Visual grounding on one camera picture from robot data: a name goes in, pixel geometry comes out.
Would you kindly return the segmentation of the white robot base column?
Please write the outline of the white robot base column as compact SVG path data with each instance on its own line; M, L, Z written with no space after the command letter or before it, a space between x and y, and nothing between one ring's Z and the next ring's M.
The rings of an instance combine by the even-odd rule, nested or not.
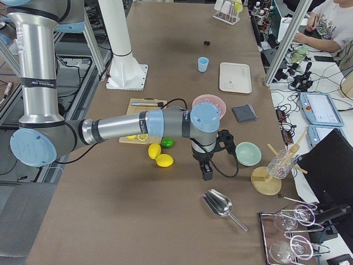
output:
M110 47L113 53L108 89L142 91L145 86L148 66L134 58L122 1L99 1Z

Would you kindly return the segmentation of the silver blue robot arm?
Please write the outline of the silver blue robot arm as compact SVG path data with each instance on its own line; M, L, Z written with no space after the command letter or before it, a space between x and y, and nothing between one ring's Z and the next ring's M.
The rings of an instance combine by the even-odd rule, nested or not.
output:
M192 141L204 180L212 178L211 157L221 150L220 114L211 103L192 110L166 108L102 120L65 120L58 111L54 31L85 28L83 1L6 1L16 26L24 115L10 139L14 156L40 167L85 145L148 134Z

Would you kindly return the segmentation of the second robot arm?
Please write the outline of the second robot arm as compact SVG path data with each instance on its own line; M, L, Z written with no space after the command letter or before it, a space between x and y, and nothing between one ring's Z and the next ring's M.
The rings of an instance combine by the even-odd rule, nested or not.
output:
M1 42L8 46L17 38L15 24L9 18L1 18Z

